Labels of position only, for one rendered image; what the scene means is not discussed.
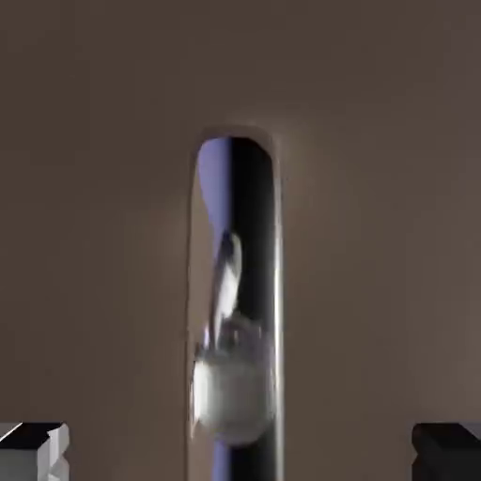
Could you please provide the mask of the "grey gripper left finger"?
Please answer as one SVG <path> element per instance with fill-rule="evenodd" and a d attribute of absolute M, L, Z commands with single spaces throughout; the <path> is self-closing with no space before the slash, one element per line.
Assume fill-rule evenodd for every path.
<path fill-rule="evenodd" d="M 66 423 L 22 422 L 0 436 L 0 481 L 70 481 Z"/>

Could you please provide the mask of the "brown drawer front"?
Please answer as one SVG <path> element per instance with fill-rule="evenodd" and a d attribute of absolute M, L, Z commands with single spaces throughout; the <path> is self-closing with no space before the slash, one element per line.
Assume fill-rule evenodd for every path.
<path fill-rule="evenodd" d="M 481 0 L 0 0 L 0 421 L 184 481 L 195 151 L 280 167 L 286 481 L 481 421 Z"/>

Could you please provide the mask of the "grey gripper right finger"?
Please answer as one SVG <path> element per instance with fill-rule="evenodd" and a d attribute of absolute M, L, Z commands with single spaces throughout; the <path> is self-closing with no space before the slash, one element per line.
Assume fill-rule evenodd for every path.
<path fill-rule="evenodd" d="M 463 425 L 415 424 L 411 443 L 411 481 L 481 481 L 481 440 Z"/>

